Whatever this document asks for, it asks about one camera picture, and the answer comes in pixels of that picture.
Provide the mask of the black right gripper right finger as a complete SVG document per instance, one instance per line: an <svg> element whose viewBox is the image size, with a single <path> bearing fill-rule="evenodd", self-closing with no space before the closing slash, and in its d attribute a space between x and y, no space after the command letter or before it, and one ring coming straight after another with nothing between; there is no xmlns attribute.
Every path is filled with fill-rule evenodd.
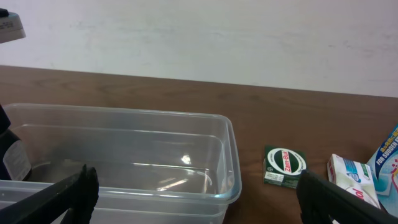
<svg viewBox="0 0 398 224"><path fill-rule="evenodd" d="M397 224L396 217L309 170L302 171L296 194L304 224Z"/></svg>

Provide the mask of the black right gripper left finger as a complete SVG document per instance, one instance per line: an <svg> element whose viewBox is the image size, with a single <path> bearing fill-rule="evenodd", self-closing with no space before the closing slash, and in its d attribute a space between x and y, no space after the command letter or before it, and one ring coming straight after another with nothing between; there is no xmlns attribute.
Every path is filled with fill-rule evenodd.
<svg viewBox="0 0 398 224"><path fill-rule="evenodd" d="M99 199L96 169L84 165L80 172L1 210L1 224L89 223Z"/></svg>

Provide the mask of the black bottle white cap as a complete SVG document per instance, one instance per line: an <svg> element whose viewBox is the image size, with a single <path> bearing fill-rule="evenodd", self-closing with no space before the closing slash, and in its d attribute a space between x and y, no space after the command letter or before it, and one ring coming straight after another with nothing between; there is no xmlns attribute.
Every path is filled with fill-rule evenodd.
<svg viewBox="0 0 398 224"><path fill-rule="evenodd" d="M10 129L11 122L1 106L1 180L24 181L32 166L22 141Z"/></svg>

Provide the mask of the clear plastic container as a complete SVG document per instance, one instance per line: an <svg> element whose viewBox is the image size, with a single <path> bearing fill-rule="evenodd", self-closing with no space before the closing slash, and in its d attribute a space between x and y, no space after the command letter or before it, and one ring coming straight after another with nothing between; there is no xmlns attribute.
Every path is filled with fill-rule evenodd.
<svg viewBox="0 0 398 224"><path fill-rule="evenodd" d="M233 126L224 116L24 103L4 110L32 173L1 182L2 207L83 166L99 180L92 223L222 223L241 194Z"/></svg>

